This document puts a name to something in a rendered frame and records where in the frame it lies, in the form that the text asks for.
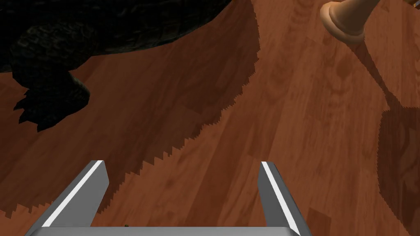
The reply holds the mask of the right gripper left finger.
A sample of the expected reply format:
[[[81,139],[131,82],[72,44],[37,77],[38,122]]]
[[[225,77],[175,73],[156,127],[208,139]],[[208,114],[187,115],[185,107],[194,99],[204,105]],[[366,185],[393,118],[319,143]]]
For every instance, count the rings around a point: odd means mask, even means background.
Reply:
[[[97,160],[43,222],[42,227],[89,227],[109,186],[106,166]]]

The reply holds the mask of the dark green reptile figure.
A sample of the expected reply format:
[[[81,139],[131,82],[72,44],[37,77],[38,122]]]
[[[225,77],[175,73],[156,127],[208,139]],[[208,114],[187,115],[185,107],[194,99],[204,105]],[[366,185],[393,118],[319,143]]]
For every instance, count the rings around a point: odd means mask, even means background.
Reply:
[[[89,102],[71,71],[90,57],[172,43],[232,0],[0,0],[0,73],[26,88],[19,123],[43,131]]]

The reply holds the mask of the beige wooden table leg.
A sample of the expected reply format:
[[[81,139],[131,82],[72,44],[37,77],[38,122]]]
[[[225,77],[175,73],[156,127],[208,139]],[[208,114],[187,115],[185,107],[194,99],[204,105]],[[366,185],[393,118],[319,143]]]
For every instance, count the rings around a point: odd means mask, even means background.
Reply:
[[[325,29],[345,44],[364,41],[364,26],[380,0],[344,0],[328,2],[320,8],[320,19]]]

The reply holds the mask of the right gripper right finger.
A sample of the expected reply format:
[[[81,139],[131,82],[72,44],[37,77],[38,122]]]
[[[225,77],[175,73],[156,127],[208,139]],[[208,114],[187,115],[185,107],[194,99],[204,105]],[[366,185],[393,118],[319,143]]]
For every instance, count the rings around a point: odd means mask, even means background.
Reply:
[[[299,235],[300,232],[297,228],[297,224],[274,179],[274,174],[265,161],[260,163],[258,190],[266,226],[272,228],[286,228],[288,230],[288,235]]]

